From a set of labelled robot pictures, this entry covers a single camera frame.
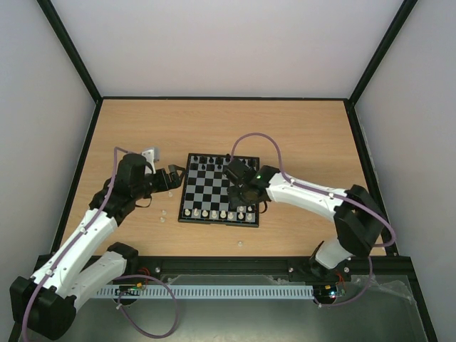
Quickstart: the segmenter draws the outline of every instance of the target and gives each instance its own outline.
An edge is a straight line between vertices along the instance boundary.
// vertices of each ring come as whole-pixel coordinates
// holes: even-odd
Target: chessboard square
[[[211,203],[211,210],[216,210],[216,211],[219,211],[220,210],[220,203]]]
[[[189,177],[187,181],[187,188],[189,185],[196,185],[197,184],[197,178]]]
[[[230,181],[229,180],[222,180],[222,187],[229,187]]]
[[[193,209],[193,201],[184,201],[184,209]]]
[[[193,201],[195,200],[195,194],[191,193],[191,192],[188,192],[187,194],[185,194],[185,200],[186,201]]]
[[[196,178],[196,177],[198,177],[198,171],[196,171],[196,170],[188,170],[188,177],[189,177],[189,178]]]
[[[193,200],[201,202],[202,201],[202,194],[195,194],[195,198]]]
[[[221,212],[222,210],[224,210],[225,212],[229,210],[228,203],[219,203],[219,211]]]

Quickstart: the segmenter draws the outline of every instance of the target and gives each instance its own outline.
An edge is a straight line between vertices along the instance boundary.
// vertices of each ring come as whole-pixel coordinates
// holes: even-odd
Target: gray wall
[[[419,1],[357,105],[401,254],[456,336],[456,2]]]
[[[347,97],[402,0],[53,0],[102,95]]]
[[[0,341],[9,286],[49,252],[94,103],[36,1],[0,10]]]

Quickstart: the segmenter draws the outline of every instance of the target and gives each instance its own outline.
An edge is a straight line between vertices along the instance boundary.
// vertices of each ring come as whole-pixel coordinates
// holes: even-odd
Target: white wall
[[[456,336],[456,2],[419,1],[357,105],[401,254]]]
[[[102,95],[348,97],[402,0],[54,0]]]
[[[48,253],[94,103],[34,0],[0,11],[0,341],[9,286]]]

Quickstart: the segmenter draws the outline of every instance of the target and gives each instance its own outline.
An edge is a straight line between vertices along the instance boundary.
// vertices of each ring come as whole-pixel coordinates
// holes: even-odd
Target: cable
[[[357,299],[359,299],[363,294],[364,292],[367,291],[367,289],[369,288],[369,285],[371,284],[371,279],[372,279],[372,275],[373,275],[373,267],[372,267],[372,259],[370,258],[370,256],[368,256],[368,261],[369,261],[369,277],[368,277],[368,281],[366,282],[366,285],[363,287],[363,289],[361,290],[361,292],[359,294],[357,294],[356,296],[354,296],[353,298],[350,298],[349,300],[347,301],[343,301],[342,303],[332,303],[332,304],[321,304],[317,298],[314,298],[313,301],[318,304],[318,307],[319,308],[332,308],[334,306],[342,306],[342,305],[345,305],[345,304],[349,304],[349,303],[353,303],[354,301],[356,301]]]
[[[148,337],[148,338],[165,338],[165,337],[168,337],[170,336],[172,333],[174,333],[177,329],[177,323],[179,322],[179,315],[180,315],[180,311],[179,311],[179,305],[177,304],[177,299],[176,299],[176,296],[173,294],[172,290],[169,288],[169,286],[165,283],[163,283],[162,281],[158,280],[157,278],[154,278],[153,276],[146,276],[146,275],[143,275],[143,274],[133,274],[133,275],[128,275],[128,276],[119,276],[118,278],[114,279],[114,280],[123,280],[123,279],[131,279],[131,278],[144,278],[144,279],[148,279],[148,280],[152,280],[158,284],[160,284],[161,286],[163,286],[166,291],[168,291],[168,293],[171,295],[171,298],[172,298],[172,301],[174,301],[174,305],[175,305],[175,318],[174,318],[174,323],[172,324],[172,327],[171,329],[167,332],[167,333],[164,333],[163,335],[153,335],[151,333],[148,333],[147,331],[144,331],[142,330],[130,317],[130,315],[128,315],[127,311],[125,311],[125,309],[123,308],[123,305],[121,304],[120,302],[120,299],[122,298],[122,295],[126,292],[121,292],[119,294],[119,297],[117,298],[117,304],[118,304],[118,307],[117,309],[120,310],[120,312],[122,312],[122,314],[124,315],[124,317],[132,324],[133,328],[135,328],[135,330],[139,333],[141,333],[142,335]]]
[[[90,229],[90,226],[94,223],[94,221],[97,220],[97,218],[101,215],[103,212],[103,209],[105,208],[106,204],[108,203],[109,197],[111,196],[111,193],[113,192],[114,188],[114,179],[115,179],[115,174],[117,173],[117,152],[121,151],[124,153],[130,153],[130,151],[124,150],[120,147],[114,147],[114,162],[113,162],[113,172],[111,174],[111,179],[108,185],[108,192],[106,193],[105,199],[101,203],[100,209],[97,210],[95,215],[93,215],[92,219],[89,220],[89,222],[85,225],[85,230],[87,231]],[[51,265],[50,270],[54,271],[58,264],[62,261],[64,256],[68,253],[68,251],[71,249],[71,247],[74,246],[74,244],[83,236],[82,232],[79,232],[73,240],[71,240],[68,245],[65,247],[65,249],[59,254],[57,259],[54,261],[54,263]],[[30,299],[28,300],[26,310],[24,311],[24,317],[22,318],[22,339],[24,342],[30,342],[29,340],[29,335],[27,334],[27,323],[29,322],[29,316],[31,312],[31,307],[33,306],[33,303],[38,296],[39,291],[41,288],[44,286],[44,284],[48,281],[50,276],[46,274],[43,279],[39,282],[39,284],[36,286],[35,290],[33,291],[32,295],[30,296]]]
[[[282,155],[281,155],[281,152],[280,152],[279,145],[277,144],[277,142],[274,141],[274,139],[272,139],[267,134],[264,134],[264,133],[248,133],[246,135],[241,136],[238,140],[236,140],[236,142],[233,145],[233,148],[232,148],[232,151],[231,151],[231,159],[233,160],[233,158],[234,158],[234,151],[236,150],[237,144],[239,144],[239,142],[241,140],[243,140],[243,139],[245,139],[247,137],[254,136],[254,135],[266,138],[267,140],[269,140],[274,145],[274,147],[276,148],[276,151],[277,151],[277,157],[279,159],[280,173],[282,174],[282,177],[288,183],[291,183],[291,178],[285,173],[285,170],[284,170],[284,165],[283,165],[283,162],[282,162]],[[308,185],[305,185],[305,184],[301,184],[299,182],[293,182],[293,186],[297,186],[297,187],[300,187],[301,189],[305,189],[305,190],[309,190],[309,191],[312,191],[312,192],[316,192],[316,193],[318,193],[320,195],[329,196],[329,194],[330,194],[329,191],[317,189],[315,187],[311,187],[311,186],[308,186]],[[358,207],[359,209],[367,212],[369,215],[371,215],[372,217],[374,217],[378,221],[380,221],[388,229],[388,231],[391,234],[391,240],[388,241],[388,242],[385,242],[383,244],[374,244],[373,245],[374,247],[389,247],[389,246],[391,246],[391,245],[393,245],[395,243],[395,241],[396,241],[396,233],[395,233],[394,229],[391,227],[391,225],[388,223],[388,221],[386,221],[383,217],[381,217],[379,214],[374,212],[372,209],[367,208],[364,204],[361,204],[361,203],[355,201],[354,199],[351,199],[351,198],[348,198],[348,197],[344,197],[344,196],[339,195],[339,194],[333,194],[333,196],[335,198],[337,198],[338,200],[340,199],[340,200],[342,200],[344,202],[350,203],[351,205],[354,205],[355,207]]]

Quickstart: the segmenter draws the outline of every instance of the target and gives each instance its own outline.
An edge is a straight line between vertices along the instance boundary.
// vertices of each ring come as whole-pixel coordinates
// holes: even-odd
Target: black metal frame
[[[156,96],[156,97],[147,97],[147,96],[106,96],[102,97],[98,92],[95,83],[93,82],[87,68],[84,66],[84,63],[76,50],[73,42],[71,41],[70,36],[68,35],[67,30],[65,29],[62,21],[60,20],[55,8],[53,7],[50,0],[37,0],[40,7],[42,8],[46,18],[49,23],[52,25],[53,30],[56,32],[56,35],[62,46],[65,48],[69,58],[73,62],[77,72],[79,73],[82,81],[84,82],[86,88],[91,94],[94,102],[96,103],[95,111],[93,114],[92,122],[88,130],[88,134],[85,138],[83,151],[78,161],[76,167],[75,175],[71,183],[71,188],[68,193],[68,198],[63,209],[61,220],[55,235],[51,247],[51,253],[58,250],[63,233],[66,228],[66,223],[68,221],[68,216],[70,214],[71,206],[73,204],[74,197],[76,195],[76,189],[78,187],[79,179],[81,178],[81,173],[83,171],[84,162],[87,157],[88,148],[95,131],[95,126],[97,123],[98,116],[100,114],[100,109],[103,104],[103,99],[114,100],[114,99],[131,99],[131,100],[338,100],[343,101],[345,109],[347,112],[348,121],[350,123],[351,131],[353,134],[353,139],[356,144],[356,149],[361,162],[361,167],[366,179],[368,190],[373,196],[374,200],[379,204],[380,208],[385,212],[385,206],[381,197],[380,190],[378,188],[377,178],[375,176],[375,171],[371,162],[368,149],[366,147],[366,142],[363,137],[363,133],[358,122],[358,116],[355,111],[355,104],[358,102],[361,94],[366,89],[370,79],[373,74],[379,67],[383,57],[388,52],[391,44],[393,43],[395,37],[398,35],[398,32],[405,23],[407,17],[410,15],[410,12],[413,10],[413,7],[417,3],[417,0],[404,0],[400,6],[395,18],[393,19],[391,25],[386,31],[380,45],[375,51],[372,59],[367,65],[366,70],[364,71],[361,79],[359,80],[355,90],[353,91],[351,97],[347,98],[258,98],[258,97],[189,97],[189,96]],[[383,241],[388,241],[391,236],[388,231],[382,233]],[[418,310],[425,328],[425,332],[429,341],[437,341],[437,336],[435,335],[432,322],[429,317],[428,310],[426,308],[423,294],[418,283],[415,270],[410,258],[406,256],[398,256],[398,250],[396,245],[386,249],[387,256],[374,256],[373,268],[376,274],[387,274],[387,275],[406,275],[408,281],[410,282],[411,289],[415,300],[417,301]],[[44,259],[49,258],[49,256],[40,256],[36,266],[41,265]],[[93,257],[91,262],[96,260],[97,257]],[[163,275],[176,275],[176,274],[266,274],[276,277],[281,277],[288,279],[290,281],[302,281],[302,276],[296,272],[289,272],[290,267],[299,267],[308,259],[307,256],[303,257],[242,257],[242,258],[229,258],[229,257],[161,257],[161,256],[141,256],[140,264],[147,266],[149,269],[155,269],[155,267],[160,267],[160,274]],[[368,273],[368,262],[366,260],[354,258],[350,261],[350,270],[351,274],[367,274]],[[20,325],[16,324],[13,327],[9,341],[16,342],[20,336]]]

